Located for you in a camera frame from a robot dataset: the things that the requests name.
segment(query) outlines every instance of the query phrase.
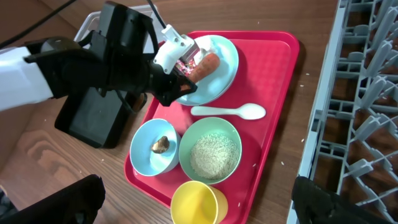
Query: blue plate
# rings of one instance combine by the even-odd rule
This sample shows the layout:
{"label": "blue plate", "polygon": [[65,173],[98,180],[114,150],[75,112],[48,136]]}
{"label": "blue plate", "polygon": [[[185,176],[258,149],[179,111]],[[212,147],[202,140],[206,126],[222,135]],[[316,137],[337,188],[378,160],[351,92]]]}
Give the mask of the blue plate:
{"label": "blue plate", "polygon": [[[162,136],[167,136],[170,147],[167,151],[156,154],[150,148]],[[152,119],[145,122],[131,141],[130,160],[133,168],[148,177],[172,170],[178,164],[180,140],[180,135],[166,120]]]}
{"label": "blue plate", "polygon": [[238,71],[239,56],[235,45],[225,37],[208,35],[195,39],[199,47],[206,37],[210,37],[216,46],[215,53],[221,60],[220,66],[197,83],[196,92],[177,99],[182,105],[204,105],[217,99],[231,86]]}

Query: green bowl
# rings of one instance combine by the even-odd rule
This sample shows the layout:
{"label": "green bowl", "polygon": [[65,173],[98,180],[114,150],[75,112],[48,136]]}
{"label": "green bowl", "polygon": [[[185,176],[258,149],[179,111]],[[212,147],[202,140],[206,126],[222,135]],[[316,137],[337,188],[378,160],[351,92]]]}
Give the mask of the green bowl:
{"label": "green bowl", "polygon": [[[236,147],[239,150],[239,159],[238,163],[234,167],[234,169],[231,171],[230,174],[228,174],[225,178],[223,179],[217,179],[217,180],[209,180],[203,177],[200,177],[198,174],[195,173],[191,166],[191,150],[195,143],[204,135],[207,134],[223,134],[226,137],[230,138],[235,144]],[[215,117],[209,117],[209,118],[203,118],[200,119],[199,121],[193,123],[188,130],[185,132],[185,134],[181,138],[180,142],[180,149],[179,149],[179,157],[180,157],[180,163],[181,167],[184,170],[184,173],[191,178],[192,180],[197,180],[200,182],[203,182],[205,184],[217,184],[225,179],[227,179],[238,167],[239,163],[241,162],[242,158],[242,142],[241,142],[241,137],[239,136],[238,131],[236,128],[229,123],[228,121],[221,119],[221,118],[215,118]]]}

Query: pink tray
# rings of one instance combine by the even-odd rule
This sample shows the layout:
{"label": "pink tray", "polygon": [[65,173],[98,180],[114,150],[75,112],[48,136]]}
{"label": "pink tray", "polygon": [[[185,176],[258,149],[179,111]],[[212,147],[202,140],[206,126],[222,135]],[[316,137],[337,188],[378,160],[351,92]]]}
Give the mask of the pink tray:
{"label": "pink tray", "polygon": [[[299,42],[286,32],[196,31],[189,34],[191,38],[203,35],[226,37],[239,53],[239,68],[234,82],[222,96],[207,106],[237,108],[245,103],[257,103],[267,111],[265,118],[255,121],[220,116],[235,126],[243,144],[239,167],[231,177],[214,185],[228,200],[228,213],[221,223],[246,223],[292,78]],[[153,99],[142,123],[163,118],[183,136],[192,123],[203,118],[192,116],[190,108],[177,102],[163,107]],[[168,208],[177,187],[190,180],[180,165],[155,177],[141,176],[133,169],[130,155],[124,163],[124,173],[131,185]]]}

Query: spoon handle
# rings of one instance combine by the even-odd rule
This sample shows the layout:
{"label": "spoon handle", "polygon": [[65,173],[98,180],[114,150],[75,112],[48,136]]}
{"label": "spoon handle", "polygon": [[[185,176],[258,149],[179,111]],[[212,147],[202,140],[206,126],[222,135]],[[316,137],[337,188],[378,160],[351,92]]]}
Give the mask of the spoon handle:
{"label": "spoon handle", "polygon": [[231,115],[235,114],[235,109],[214,108],[209,106],[194,106],[191,109],[191,114],[194,116]]}

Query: plastic spoon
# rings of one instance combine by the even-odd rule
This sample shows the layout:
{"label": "plastic spoon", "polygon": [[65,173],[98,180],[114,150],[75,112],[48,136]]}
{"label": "plastic spoon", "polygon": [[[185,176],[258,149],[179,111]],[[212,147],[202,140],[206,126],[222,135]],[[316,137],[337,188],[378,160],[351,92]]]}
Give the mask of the plastic spoon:
{"label": "plastic spoon", "polygon": [[191,109],[191,114],[194,116],[238,115],[243,119],[260,119],[266,115],[266,110],[260,105],[246,103],[245,105],[242,105],[240,108],[236,109],[194,106]]}

